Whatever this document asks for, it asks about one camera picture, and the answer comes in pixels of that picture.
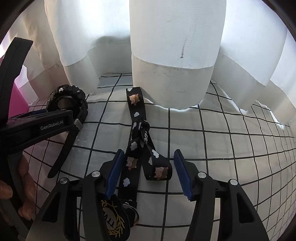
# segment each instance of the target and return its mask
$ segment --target genrobot.ai logo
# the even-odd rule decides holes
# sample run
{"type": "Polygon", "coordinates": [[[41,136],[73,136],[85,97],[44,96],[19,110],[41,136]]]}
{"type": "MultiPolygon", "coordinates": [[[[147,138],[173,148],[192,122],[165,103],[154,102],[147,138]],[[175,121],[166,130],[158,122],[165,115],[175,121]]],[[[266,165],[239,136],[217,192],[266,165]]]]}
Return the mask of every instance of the genrobot.ai logo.
{"type": "Polygon", "coordinates": [[[48,128],[51,128],[51,127],[54,127],[54,126],[58,126],[58,125],[63,124],[63,123],[64,123],[64,121],[61,120],[61,121],[58,121],[58,122],[55,122],[55,123],[52,123],[52,124],[48,124],[46,126],[42,126],[42,127],[40,127],[40,129],[41,130],[46,130],[48,128]]]}

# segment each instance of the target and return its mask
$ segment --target pink object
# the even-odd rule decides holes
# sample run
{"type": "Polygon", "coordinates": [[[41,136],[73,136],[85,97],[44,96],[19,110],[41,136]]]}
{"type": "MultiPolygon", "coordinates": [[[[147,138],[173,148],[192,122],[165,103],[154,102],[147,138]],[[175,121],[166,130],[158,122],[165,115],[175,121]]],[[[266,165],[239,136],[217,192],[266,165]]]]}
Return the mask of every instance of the pink object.
{"type": "Polygon", "coordinates": [[[13,88],[10,97],[8,117],[27,113],[29,110],[28,103],[20,93],[18,87],[13,83],[13,88]]]}

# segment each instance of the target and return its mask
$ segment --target key ring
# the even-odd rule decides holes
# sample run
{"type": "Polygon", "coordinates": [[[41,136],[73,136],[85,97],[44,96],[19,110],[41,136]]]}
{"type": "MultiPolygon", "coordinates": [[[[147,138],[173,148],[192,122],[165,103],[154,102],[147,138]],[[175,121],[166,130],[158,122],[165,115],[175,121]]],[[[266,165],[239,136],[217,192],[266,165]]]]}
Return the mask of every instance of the key ring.
{"type": "Polygon", "coordinates": [[[139,222],[139,219],[140,219],[140,215],[139,215],[138,211],[134,207],[130,206],[129,203],[127,203],[127,202],[122,204],[122,207],[125,208],[125,209],[130,208],[135,212],[136,220],[133,222],[133,224],[136,225],[139,222]]]}

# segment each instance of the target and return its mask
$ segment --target grid tablecloth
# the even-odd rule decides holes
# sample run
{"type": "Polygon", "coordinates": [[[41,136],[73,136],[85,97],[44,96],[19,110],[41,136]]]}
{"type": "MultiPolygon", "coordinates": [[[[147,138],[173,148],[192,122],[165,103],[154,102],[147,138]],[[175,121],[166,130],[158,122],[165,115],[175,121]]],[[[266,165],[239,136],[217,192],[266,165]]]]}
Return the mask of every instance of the grid tablecloth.
{"type": "MultiPolygon", "coordinates": [[[[36,213],[60,178],[83,178],[112,160],[117,149],[126,150],[131,130],[126,88],[132,85],[131,74],[100,78],[97,91],[87,96],[89,113],[84,127],[55,178],[48,179],[47,174],[67,133],[24,151],[37,185],[36,213]]],[[[189,202],[182,193],[173,165],[176,149],[213,179],[237,179],[263,221],[269,239],[277,240],[296,209],[295,138],[290,126],[278,123],[259,102],[247,112],[239,110],[213,81],[201,103],[186,110],[166,109],[147,99],[145,103],[149,133],[157,152],[170,158],[173,176],[170,181],[147,181],[141,170],[137,196],[140,221],[131,229],[128,240],[185,240],[195,202],[189,202]]],[[[46,100],[37,100],[30,111],[45,106],[46,100]]],[[[216,199],[211,241],[217,240],[219,210],[220,200],[216,199]]],[[[78,230],[84,241],[82,216],[78,199],[78,230]]]]}

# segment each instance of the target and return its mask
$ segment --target cartoon character print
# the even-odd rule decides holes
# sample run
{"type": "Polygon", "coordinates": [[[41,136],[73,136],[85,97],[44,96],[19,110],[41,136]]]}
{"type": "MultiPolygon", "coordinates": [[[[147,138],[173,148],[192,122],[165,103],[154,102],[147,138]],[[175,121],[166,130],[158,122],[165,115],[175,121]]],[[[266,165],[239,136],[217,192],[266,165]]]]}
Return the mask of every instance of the cartoon character print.
{"type": "Polygon", "coordinates": [[[138,159],[135,159],[133,157],[128,157],[126,161],[127,161],[126,167],[128,167],[129,170],[131,170],[132,168],[137,168],[138,159]]]}
{"type": "Polygon", "coordinates": [[[167,178],[168,175],[168,167],[156,167],[155,168],[155,176],[157,180],[167,178]]]}
{"type": "Polygon", "coordinates": [[[137,105],[137,103],[139,102],[139,96],[138,95],[139,94],[135,94],[135,95],[130,96],[131,104],[137,105]]]}

